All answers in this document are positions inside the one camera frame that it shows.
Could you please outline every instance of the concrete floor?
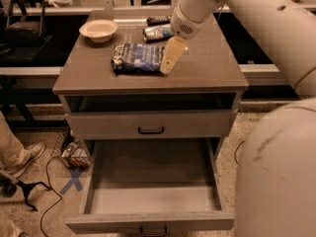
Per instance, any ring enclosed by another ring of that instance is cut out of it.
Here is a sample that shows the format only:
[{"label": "concrete floor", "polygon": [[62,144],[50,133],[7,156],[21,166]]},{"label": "concrete floor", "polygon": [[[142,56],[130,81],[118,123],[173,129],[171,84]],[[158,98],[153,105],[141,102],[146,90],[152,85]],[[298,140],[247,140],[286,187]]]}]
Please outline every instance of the concrete floor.
[{"label": "concrete floor", "polygon": [[[234,196],[235,196],[235,180],[238,165],[234,160],[234,153],[239,143],[246,139],[248,133],[253,126],[261,119],[266,112],[273,110],[279,103],[242,103],[240,106],[241,112],[232,127],[230,135],[224,140],[220,154],[216,164],[219,172],[222,193],[226,210],[234,211]],[[53,149],[60,141],[60,134],[64,130],[61,128],[18,128],[15,131],[16,136],[24,145],[35,143],[43,140],[46,144],[43,155],[34,162],[26,173],[21,177],[21,181],[25,183],[33,183],[43,181],[48,183],[46,175],[46,165],[48,165],[48,173],[50,176],[51,185],[60,193],[61,190],[70,181],[69,170],[56,159]],[[242,152],[242,146],[237,151],[237,158]],[[80,183],[84,186],[87,177],[87,171],[80,176]],[[35,187],[30,194],[30,203],[35,205],[38,211],[32,211],[24,204],[22,190],[17,189],[12,197],[0,197],[1,210],[12,219],[17,226],[25,231],[24,236],[40,237],[44,236],[42,229],[47,236],[76,236],[65,224],[65,218],[78,215],[79,205],[81,202],[82,190],[77,190],[74,185],[62,194],[62,200],[54,206],[47,214],[44,214],[48,208],[55,204],[59,197],[53,191],[47,191],[44,187]],[[170,233],[169,236],[233,236],[231,231],[214,231],[214,232],[182,232]]]}]

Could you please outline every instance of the bowl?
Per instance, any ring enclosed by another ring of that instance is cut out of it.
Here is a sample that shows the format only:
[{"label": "bowl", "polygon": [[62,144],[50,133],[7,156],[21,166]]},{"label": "bowl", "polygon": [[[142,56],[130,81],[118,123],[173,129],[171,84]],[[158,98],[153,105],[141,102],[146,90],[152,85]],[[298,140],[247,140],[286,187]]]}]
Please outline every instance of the bowl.
[{"label": "bowl", "polygon": [[84,24],[79,32],[95,43],[106,42],[118,29],[117,23],[111,20],[94,20]]}]

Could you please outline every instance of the black bag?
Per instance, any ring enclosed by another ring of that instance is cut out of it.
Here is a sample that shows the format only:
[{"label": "black bag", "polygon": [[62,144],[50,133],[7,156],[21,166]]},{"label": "black bag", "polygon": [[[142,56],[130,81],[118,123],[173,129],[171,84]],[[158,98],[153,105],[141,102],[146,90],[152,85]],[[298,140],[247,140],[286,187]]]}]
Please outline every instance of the black bag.
[{"label": "black bag", "polygon": [[[41,15],[39,22],[27,21],[28,14],[25,3],[41,3]],[[13,8],[15,4],[18,4],[20,7],[22,17],[19,22],[12,24]],[[11,0],[8,11],[7,27],[4,31],[7,41],[16,46],[36,46],[44,43],[44,14],[44,0]]]}]

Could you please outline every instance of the shoe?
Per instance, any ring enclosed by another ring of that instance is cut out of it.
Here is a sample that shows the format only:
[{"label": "shoe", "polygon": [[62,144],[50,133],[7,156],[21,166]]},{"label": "shoe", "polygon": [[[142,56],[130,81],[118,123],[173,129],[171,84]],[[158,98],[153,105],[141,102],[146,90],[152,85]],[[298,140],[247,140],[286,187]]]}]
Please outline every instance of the shoe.
[{"label": "shoe", "polygon": [[45,150],[45,144],[41,141],[37,144],[33,144],[31,146],[26,147],[25,150],[26,150],[27,154],[30,155],[28,162],[20,169],[10,171],[11,173],[8,172],[9,174],[14,176],[15,178],[20,178],[23,175],[23,173],[28,169],[30,164],[33,163],[35,160],[40,158],[43,151]]}]

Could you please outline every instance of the drawer handle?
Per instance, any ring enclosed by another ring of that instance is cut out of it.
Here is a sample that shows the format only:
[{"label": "drawer handle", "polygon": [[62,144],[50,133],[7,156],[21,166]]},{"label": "drawer handle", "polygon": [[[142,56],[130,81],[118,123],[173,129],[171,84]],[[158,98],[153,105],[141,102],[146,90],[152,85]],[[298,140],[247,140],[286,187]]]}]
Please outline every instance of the drawer handle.
[{"label": "drawer handle", "polygon": [[140,234],[143,237],[164,237],[167,235],[167,226],[165,226],[165,232],[161,234],[156,234],[156,233],[144,233],[142,227],[140,227]]},{"label": "drawer handle", "polygon": [[162,134],[164,131],[164,126],[140,126],[138,128],[140,134]]}]

